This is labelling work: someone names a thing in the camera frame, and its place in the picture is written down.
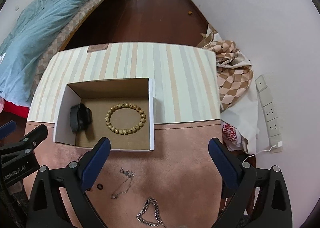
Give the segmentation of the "white cardboard box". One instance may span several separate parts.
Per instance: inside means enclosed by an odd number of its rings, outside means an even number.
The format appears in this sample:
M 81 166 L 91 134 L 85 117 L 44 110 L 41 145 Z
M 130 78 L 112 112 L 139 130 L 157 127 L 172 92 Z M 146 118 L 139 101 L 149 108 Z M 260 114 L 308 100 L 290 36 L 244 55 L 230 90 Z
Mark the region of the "white cardboard box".
M 92 148 L 106 137 L 113 151 L 155 149 L 153 79 L 124 78 L 68 83 L 60 99 L 53 141 Z M 71 107 L 83 103 L 92 113 L 87 130 L 72 132 Z

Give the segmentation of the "checkered brown cloth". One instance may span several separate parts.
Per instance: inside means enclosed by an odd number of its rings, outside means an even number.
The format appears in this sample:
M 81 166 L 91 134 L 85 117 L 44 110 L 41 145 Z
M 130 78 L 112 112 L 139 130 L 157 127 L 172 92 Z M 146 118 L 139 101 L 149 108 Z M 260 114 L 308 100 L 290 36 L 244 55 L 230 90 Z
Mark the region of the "checkered brown cloth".
M 197 46 L 215 53 L 216 75 L 221 110 L 236 104 L 249 89 L 253 81 L 253 70 L 249 60 L 234 41 L 223 40 L 218 31 L 208 24 L 207 33 Z

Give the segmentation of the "white power strip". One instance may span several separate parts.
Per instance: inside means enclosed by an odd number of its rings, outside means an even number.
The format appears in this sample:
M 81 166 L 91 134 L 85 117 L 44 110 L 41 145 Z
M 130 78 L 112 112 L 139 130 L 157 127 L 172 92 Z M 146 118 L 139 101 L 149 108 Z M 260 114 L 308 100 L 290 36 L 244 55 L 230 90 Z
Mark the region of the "white power strip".
M 267 128 L 268 140 L 270 144 L 270 149 L 268 152 L 280 153 L 283 151 L 283 139 L 280 133 L 278 114 L 276 112 L 273 97 L 264 75 L 257 77 L 255 84 Z

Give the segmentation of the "bed with checkered mattress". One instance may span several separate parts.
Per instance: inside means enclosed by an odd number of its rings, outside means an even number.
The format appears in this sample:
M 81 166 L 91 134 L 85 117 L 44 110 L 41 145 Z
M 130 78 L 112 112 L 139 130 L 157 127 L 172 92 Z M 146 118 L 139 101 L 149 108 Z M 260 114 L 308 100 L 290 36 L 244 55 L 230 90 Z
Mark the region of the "bed with checkered mattress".
M 75 32 L 80 28 L 82 23 L 88 18 L 88 16 L 103 2 L 104 0 L 88 0 L 79 11 L 72 17 L 72 19 L 63 27 L 58 33 L 56 38 L 47 48 L 47 50 L 38 59 L 38 64 L 35 71 L 35 77 L 33 80 L 32 88 L 30 91 L 31 98 L 33 98 L 37 86 L 40 83 L 42 75 L 47 68 L 49 61 L 52 57 L 65 49 L 67 44 Z

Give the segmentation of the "white plastic bag red print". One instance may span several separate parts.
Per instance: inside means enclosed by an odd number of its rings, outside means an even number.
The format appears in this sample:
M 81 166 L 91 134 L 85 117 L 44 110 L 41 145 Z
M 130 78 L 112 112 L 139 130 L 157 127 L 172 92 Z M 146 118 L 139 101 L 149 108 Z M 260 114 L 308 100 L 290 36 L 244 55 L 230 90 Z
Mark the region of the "white plastic bag red print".
M 222 139 L 230 152 L 247 152 L 247 140 L 232 125 L 222 121 Z

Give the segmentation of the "light blue duvet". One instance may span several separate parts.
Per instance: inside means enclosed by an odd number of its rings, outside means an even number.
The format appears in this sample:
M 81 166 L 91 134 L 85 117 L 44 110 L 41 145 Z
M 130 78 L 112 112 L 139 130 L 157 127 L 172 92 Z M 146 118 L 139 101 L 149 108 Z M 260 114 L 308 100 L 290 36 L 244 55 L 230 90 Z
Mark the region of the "light blue duvet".
M 29 107 L 40 57 L 88 0 L 33 0 L 1 44 L 1 98 Z

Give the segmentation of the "red bed sheet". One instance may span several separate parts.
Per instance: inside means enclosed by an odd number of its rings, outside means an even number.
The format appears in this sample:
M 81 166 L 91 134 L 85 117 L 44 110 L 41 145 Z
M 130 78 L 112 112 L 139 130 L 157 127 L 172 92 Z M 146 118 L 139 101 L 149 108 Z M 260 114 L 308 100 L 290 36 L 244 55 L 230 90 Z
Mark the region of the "red bed sheet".
M 29 114 L 29 108 L 23 106 L 17 106 L 12 102 L 5 101 L 1 98 L 1 112 L 7 112 L 26 119 Z

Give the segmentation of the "black watch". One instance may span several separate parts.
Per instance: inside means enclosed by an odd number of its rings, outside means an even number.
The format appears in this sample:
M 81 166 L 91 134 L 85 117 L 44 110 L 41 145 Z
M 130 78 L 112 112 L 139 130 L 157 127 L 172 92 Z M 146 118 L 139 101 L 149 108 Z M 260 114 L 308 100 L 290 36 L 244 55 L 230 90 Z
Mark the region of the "black watch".
M 70 110 L 70 126 L 74 133 L 87 130 L 92 123 L 92 113 L 83 103 L 74 105 Z

